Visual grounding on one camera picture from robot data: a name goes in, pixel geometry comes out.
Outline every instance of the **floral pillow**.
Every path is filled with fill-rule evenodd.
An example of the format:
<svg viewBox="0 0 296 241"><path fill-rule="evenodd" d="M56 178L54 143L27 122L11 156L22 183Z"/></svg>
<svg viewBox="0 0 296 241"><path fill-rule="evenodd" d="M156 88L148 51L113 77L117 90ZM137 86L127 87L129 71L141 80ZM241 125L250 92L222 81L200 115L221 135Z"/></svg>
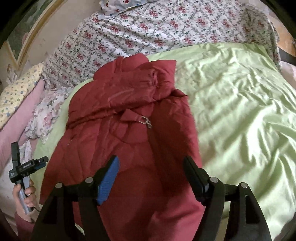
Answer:
<svg viewBox="0 0 296 241"><path fill-rule="evenodd" d="M111 18L129 8L156 1L157 0L101 0L100 5L104 12L103 18Z"/></svg>
<svg viewBox="0 0 296 241"><path fill-rule="evenodd" d="M72 88L60 87L57 90L45 90L43 100L33 111L33 117L25 129L28 138L40 138L43 143L47 141L52 125L56 122L61 105L68 98Z"/></svg>
<svg viewBox="0 0 296 241"><path fill-rule="evenodd" d="M33 66L19 80L3 90L0 95L0 129L35 88L41 77L43 66L43 63Z"/></svg>

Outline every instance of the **red puffer jacket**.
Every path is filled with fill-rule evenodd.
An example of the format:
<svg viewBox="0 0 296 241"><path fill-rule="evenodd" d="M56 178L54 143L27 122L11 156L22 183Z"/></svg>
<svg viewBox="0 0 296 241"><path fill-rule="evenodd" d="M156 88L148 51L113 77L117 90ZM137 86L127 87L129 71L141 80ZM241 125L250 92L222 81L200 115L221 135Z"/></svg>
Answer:
<svg viewBox="0 0 296 241"><path fill-rule="evenodd" d="M117 155L119 173L99 207L111 240L192 240L204 209L182 163L186 155L199 167L201 160L187 96L174 88L175 67L175 60L149 62L136 54L94 74L71 100L66 132L45 171L41 202L56 183L80 183ZM81 225L76 204L74 216Z"/></svg>

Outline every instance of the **pink floral pattern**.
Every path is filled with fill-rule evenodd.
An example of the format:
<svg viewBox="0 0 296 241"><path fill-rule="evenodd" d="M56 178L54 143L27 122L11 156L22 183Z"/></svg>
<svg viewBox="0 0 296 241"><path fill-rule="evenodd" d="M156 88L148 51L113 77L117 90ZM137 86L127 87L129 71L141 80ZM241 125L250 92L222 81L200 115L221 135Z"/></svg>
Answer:
<svg viewBox="0 0 296 241"><path fill-rule="evenodd" d="M60 107L71 91L72 88L61 87L58 90L45 90L42 93L43 99L34 109L33 117L25 129L27 137L32 139L39 137L43 143L47 141L52 125L60 114Z"/></svg>
<svg viewBox="0 0 296 241"><path fill-rule="evenodd" d="M101 19L111 18L129 8L155 1L157 0L100 0L101 10L103 11Z"/></svg>
<svg viewBox="0 0 296 241"><path fill-rule="evenodd" d="M47 89L74 87L118 56L217 42L263 45L280 68L277 40L262 12L235 0L161 0L108 20L93 14L61 42L43 76Z"/></svg>

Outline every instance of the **blanket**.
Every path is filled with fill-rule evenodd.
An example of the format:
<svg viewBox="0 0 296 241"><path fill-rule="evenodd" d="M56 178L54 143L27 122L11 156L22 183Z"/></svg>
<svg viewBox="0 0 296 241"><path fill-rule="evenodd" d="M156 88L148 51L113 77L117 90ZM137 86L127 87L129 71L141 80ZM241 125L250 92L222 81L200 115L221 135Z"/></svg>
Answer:
<svg viewBox="0 0 296 241"><path fill-rule="evenodd" d="M296 208L296 91L257 44L202 44L148 59L177 61L175 86L189 96L204 168L224 183L250 186L274 240ZM65 132L69 101L89 81L62 105L34 158L52 155ZM31 177L38 192L43 176L41 169ZM228 212L226 206L224 221Z"/></svg>

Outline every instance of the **wrinkled sheet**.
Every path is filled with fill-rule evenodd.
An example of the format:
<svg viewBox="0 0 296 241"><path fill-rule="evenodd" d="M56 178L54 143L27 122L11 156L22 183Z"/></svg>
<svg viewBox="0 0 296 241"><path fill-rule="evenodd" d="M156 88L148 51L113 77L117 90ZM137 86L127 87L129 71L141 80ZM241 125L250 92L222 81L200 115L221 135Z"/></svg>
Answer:
<svg viewBox="0 0 296 241"><path fill-rule="evenodd" d="M74 87L118 56L151 55L201 43L263 45L278 68L277 33L266 15L235 0L162 0L102 20L95 13L46 61L47 89Z"/></svg>
<svg viewBox="0 0 296 241"><path fill-rule="evenodd" d="M43 143L47 141L48 133L60 114L60 106L71 91L72 88L65 87L43 91L42 101L34 108L33 116L25 128L26 137L40 138Z"/></svg>
<svg viewBox="0 0 296 241"><path fill-rule="evenodd" d="M224 183L250 186L274 239L296 207L296 91L256 44L202 44L148 58L177 61L175 86L189 96L204 168ZM89 81L62 105L34 158L51 156L65 132L71 96ZM38 192L44 171L31 176Z"/></svg>

